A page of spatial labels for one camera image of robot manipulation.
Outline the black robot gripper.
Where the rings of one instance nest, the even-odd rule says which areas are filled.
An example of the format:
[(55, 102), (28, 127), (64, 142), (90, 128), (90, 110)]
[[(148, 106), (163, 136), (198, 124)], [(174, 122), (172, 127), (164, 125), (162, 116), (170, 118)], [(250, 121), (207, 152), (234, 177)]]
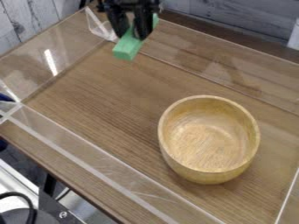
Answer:
[(107, 13), (115, 34), (122, 38), (130, 27), (127, 12), (135, 11), (135, 36), (144, 40), (154, 30), (154, 12), (162, 10), (160, 0), (98, 0), (98, 10)]

